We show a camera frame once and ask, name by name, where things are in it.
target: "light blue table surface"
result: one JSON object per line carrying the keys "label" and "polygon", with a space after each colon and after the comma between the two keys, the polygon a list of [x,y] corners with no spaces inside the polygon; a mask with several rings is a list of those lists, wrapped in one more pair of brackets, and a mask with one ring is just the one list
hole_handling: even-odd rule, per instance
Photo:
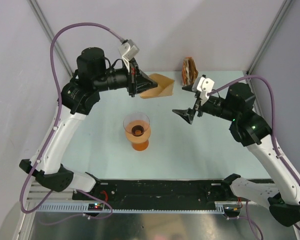
{"label": "light blue table surface", "polygon": [[[192,108],[195,94],[181,89],[181,72],[157,73],[175,80],[172,96],[142,99],[130,97],[126,89],[101,92],[62,163],[100,179],[223,179],[233,173],[269,178],[259,161],[232,138],[230,122],[203,114],[189,125],[174,114],[172,109]],[[242,71],[202,74],[215,81],[215,89],[243,76]],[[123,128],[125,116],[133,112],[144,112],[150,119],[149,147],[142,152],[131,147]]]}

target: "red wire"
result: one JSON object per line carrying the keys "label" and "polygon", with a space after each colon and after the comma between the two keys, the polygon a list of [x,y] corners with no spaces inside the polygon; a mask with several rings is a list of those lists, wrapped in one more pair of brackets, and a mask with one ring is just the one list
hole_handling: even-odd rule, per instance
{"label": "red wire", "polygon": [[242,201],[241,201],[241,198],[238,197],[238,209],[242,209],[243,205],[242,205]]}
{"label": "red wire", "polygon": [[105,195],[105,200],[104,200],[104,201],[105,201],[105,202],[108,202],[108,194],[106,193],[106,191],[103,190],[103,191],[101,191],[100,193]]}

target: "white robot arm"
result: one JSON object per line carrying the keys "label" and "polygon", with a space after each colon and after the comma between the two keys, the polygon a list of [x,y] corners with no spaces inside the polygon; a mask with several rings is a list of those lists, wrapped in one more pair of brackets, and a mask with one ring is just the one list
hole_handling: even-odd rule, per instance
{"label": "white robot arm", "polygon": [[300,174],[283,153],[267,122],[253,111],[255,95],[247,84],[238,82],[247,78],[252,76],[242,77],[222,87],[229,87],[223,99],[211,95],[220,89],[213,91],[214,81],[203,75],[193,85],[183,87],[196,93],[193,108],[172,111],[189,124],[196,112],[198,117],[207,113],[231,121],[229,130],[233,138],[261,162],[275,187],[253,183],[237,174],[230,175],[223,182],[235,196],[269,209],[278,222],[288,227],[300,221]]}
{"label": "white robot arm", "polygon": [[[89,173],[67,169],[61,164],[63,154],[75,131],[89,114],[93,105],[100,100],[99,92],[127,88],[130,96],[158,86],[140,69],[134,59],[139,49],[132,40],[123,41],[119,52],[124,65],[106,69],[104,51],[90,47],[77,58],[78,69],[61,92],[62,106],[57,126],[58,108],[48,132],[38,151],[31,159],[23,159],[21,169],[32,175],[43,187],[55,192],[66,188],[90,192],[98,179]],[[48,137],[49,142],[39,157]]]}

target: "brown cardboard box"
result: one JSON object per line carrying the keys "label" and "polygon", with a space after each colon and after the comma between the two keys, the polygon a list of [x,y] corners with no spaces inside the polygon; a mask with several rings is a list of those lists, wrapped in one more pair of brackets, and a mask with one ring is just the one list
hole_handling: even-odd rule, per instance
{"label": "brown cardboard box", "polygon": [[149,78],[157,82],[158,86],[140,93],[142,99],[166,97],[173,94],[175,80],[158,73],[150,74]]}

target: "white wall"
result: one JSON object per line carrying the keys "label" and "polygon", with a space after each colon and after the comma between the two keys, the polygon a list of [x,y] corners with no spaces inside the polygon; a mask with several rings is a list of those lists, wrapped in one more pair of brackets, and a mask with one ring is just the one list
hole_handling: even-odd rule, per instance
{"label": "white wall", "polygon": [[[53,31],[77,22],[104,24],[140,48],[144,71],[180,70],[192,56],[201,71],[246,71],[283,0],[38,0]],[[87,47],[101,47],[111,61],[118,42],[93,27],[60,39],[71,67]]]}
{"label": "white wall", "polygon": [[[300,172],[300,0],[295,1],[254,74],[271,84],[276,106],[277,138]],[[254,80],[263,114],[271,122],[271,105],[265,85]]]}
{"label": "white wall", "polygon": [[34,154],[55,111],[49,46],[26,0],[0,0],[0,226],[26,178],[19,162]]}

